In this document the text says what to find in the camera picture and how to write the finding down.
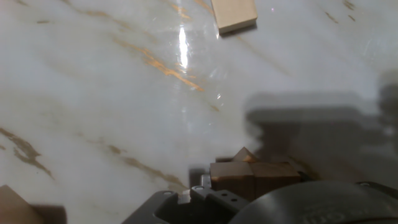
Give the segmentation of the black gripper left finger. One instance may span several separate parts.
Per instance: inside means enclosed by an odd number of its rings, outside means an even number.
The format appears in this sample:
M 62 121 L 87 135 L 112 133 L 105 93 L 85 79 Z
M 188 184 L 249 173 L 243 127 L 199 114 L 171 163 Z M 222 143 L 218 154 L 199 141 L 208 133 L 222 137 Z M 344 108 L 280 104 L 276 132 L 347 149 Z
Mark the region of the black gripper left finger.
M 200 185 L 182 194 L 156 192 L 123 224 L 225 224 L 248 204 L 232 192 L 213 190 L 210 175 L 204 174 Z

